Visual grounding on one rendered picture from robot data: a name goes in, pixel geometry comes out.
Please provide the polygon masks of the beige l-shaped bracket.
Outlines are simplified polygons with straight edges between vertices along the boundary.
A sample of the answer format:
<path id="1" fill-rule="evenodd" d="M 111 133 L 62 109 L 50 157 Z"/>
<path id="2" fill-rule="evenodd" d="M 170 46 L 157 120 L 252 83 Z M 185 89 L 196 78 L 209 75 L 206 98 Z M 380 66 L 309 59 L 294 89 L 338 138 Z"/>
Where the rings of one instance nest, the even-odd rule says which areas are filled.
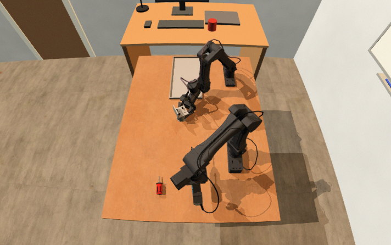
<path id="1" fill-rule="evenodd" d="M 183 109 L 181 107 L 183 107 Z M 174 112 L 178 119 L 189 114 L 184 105 L 181 107 L 175 108 L 175 106 L 173 105 Z M 176 109 L 178 109 L 178 111 Z"/>

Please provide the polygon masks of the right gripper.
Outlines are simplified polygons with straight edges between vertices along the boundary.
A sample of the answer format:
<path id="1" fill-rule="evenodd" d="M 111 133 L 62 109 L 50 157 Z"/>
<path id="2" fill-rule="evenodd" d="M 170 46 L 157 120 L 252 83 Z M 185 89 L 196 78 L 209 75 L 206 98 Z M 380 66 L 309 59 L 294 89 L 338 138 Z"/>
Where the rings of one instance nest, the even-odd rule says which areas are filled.
<path id="1" fill-rule="evenodd" d="M 190 93 L 189 95 L 187 95 L 187 97 L 186 98 L 188 98 L 188 100 L 187 101 L 182 101 L 182 100 L 180 100 L 180 101 L 182 101 L 182 102 L 178 102 L 178 107 L 181 107 L 181 106 L 185 106 L 185 108 L 187 108 L 188 109 L 188 115 L 186 115 L 185 116 L 185 119 L 188 117 L 188 116 L 190 116 L 191 114 L 193 114 L 194 113 L 194 110 L 196 110 L 196 105 L 194 104 L 195 103 L 195 101 L 196 101 L 196 97 L 193 95 L 192 96 L 192 94 Z"/>

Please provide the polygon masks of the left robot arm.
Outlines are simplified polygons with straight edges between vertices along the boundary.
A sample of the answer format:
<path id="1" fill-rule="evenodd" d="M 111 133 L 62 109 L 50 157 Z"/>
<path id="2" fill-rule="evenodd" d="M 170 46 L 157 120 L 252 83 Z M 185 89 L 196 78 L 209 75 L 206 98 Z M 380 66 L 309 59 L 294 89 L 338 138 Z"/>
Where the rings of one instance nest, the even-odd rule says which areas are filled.
<path id="1" fill-rule="evenodd" d="M 233 104 L 229 107 L 229 111 L 230 114 L 223 124 L 209 138 L 188 152 L 182 159 L 185 165 L 180 168 L 179 172 L 170 177 L 178 190 L 190 183 L 191 177 L 198 178 L 206 173 L 209 162 L 227 141 L 230 170 L 243 170 L 242 155 L 246 152 L 247 136 L 262 123 L 262 120 L 254 112 L 242 115 L 252 112 L 245 104 Z M 242 116 L 237 118 L 239 115 Z M 203 173 L 198 168 L 197 159 Z"/>

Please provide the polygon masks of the red screwdriver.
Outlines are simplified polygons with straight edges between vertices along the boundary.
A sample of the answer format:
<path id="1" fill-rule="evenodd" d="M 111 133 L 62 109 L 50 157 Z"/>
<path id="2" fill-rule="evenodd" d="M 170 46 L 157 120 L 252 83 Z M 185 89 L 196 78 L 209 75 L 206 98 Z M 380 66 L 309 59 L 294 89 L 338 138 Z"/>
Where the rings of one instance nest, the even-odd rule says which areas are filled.
<path id="1" fill-rule="evenodd" d="M 156 183 L 156 185 L 157 185 L 157 194 L 162 194 L 162 184 L 163 183 L 160 182 L 160 177 L 159 177 L 159 182 Z"/>

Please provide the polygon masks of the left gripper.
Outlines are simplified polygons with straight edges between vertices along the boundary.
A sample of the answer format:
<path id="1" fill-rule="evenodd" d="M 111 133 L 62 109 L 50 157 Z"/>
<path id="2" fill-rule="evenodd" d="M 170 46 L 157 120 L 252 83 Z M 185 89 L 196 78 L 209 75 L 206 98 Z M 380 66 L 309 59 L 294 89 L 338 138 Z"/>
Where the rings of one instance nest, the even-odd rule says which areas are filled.
<path id="1" fill-rule="evenodd" d="M 193 185 L 193 202 L 194 203 L 202 203 L 202 192 L 201 192 L 201 187 L 200 184 L 206 183 L 208 181 L 208 178 L 205 175 L 202 175 L 201 177 L 198 178 L 192 178 L 191 177 L 191 182 L 187 184 L 188 185 Z"/>

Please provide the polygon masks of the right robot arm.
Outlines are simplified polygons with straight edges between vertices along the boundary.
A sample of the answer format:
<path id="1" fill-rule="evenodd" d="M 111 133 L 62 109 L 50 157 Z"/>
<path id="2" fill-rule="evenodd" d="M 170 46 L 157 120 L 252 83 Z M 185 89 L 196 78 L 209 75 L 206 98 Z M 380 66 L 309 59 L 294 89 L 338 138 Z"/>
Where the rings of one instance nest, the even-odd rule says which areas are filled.
<path id="1" fill-rule="evenodd" d="M 188 82 L 187 86 L 189 88 L 192 96 L 194 95 L 196 98 L 200 95 L 201 92 L 205 93 L 210 90 L 210 67 L 211 63 L 219 60 L 224 66 L 224 77 L 225 77 L 225 85 L 226 86 L 235 86 L 234 79 L 234 71 L 237 70 L 236 63 L 232 61 L 227 55 L 224 53 L 224 49 L 218 46 L 213 41 L 210 41 L 206 44 L 203 53 L 202 59 L 202 50 L 197 53 L 197 57 L 200 61 L 200 70 L 201 76 L 198 80 L 194 79 L 193 81 Z M 209 55 L 205 53 L 210 53 Z M 201 56 L 200 56 L 201 55 Z M 201 67 L 202 62 L 202 67 Z"/>

